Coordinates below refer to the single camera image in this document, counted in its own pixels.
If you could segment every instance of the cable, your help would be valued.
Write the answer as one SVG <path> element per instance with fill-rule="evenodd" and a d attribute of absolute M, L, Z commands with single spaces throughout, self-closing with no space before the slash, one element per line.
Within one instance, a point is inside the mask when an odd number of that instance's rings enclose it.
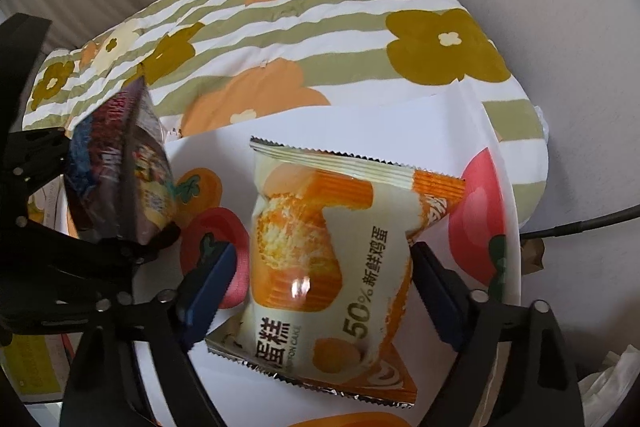
<path fill-rule="evenodd" d="M 520 240 L 526 239 L 538 239 L 543 237 L 561 237 L 563 235 L 574 235 L 574 233 L 585 232 L 586 230 L 602 229 L 604 227 L 610 227 L 610 225 L 616 225 L 618 223 L 624 223 L 625 221 L 631 221 L 640 217 L 640 204 L 636 206 L 630 206 L 625 210 L 614 212 L 613 214 L 607 214 L 607 216 L 594 217 L 586 221 L 576 221 L 575 223 L 568 223 L 567 225 L 560 225 L 552 229 L 537 230 L 535 232 L 526 232 L 520 234 Z"/>

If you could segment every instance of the wall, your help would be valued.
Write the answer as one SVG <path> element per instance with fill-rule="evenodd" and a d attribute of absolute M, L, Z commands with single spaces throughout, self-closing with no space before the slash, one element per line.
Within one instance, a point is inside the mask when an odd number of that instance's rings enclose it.
<path fill-rule="evenodd" d="M 548 187 L 528 229 L 640 203 L 640 0 L 460 0 L 542 107 Z M 640 347 L 640 223 L 546 241 L 547 299 L 581 359 Z"/>

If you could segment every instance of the plastic wrapper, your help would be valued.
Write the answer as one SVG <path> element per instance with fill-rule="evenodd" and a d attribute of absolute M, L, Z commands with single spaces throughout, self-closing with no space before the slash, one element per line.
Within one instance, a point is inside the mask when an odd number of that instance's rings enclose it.
<path fill-rule="evenodd" d="M 74 129 L 64 177 L 81 239 L 147 245 L 173 219 L 174 181 L 152 107 L 141 76 Z"/>
<path fill-rule="evenodd" d="M 415 385 L 392 344 L 409 244 L 462 199 L 464 182 L 257 139 L 252 148 L 250 292 L 209 349 L 304 387 L 411 406 Z"/>

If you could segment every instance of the purple snack bag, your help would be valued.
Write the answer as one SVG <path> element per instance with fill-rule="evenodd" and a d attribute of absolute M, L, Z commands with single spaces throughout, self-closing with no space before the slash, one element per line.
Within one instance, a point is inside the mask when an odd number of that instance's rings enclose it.
<path fill-rule="evenodd" d="M 74 129 L 65 164 L 69 211 L 81 239 L 147 245 L 175 214 L 174 180 L 144 77 Z"/>

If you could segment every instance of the floral bedding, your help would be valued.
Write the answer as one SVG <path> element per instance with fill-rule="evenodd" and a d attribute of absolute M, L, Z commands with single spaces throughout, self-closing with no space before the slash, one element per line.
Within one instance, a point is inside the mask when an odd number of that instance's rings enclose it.
<path fill-rule="evenodd" d="M 400 102 L 469 77 L 520 222 L 545 187 L 536 112 L 457 0 L 159 0 L 82 49 L 52 52 L 23 128 L 72 132 L 140 74 L 167 140 L 295 107 Z"/>

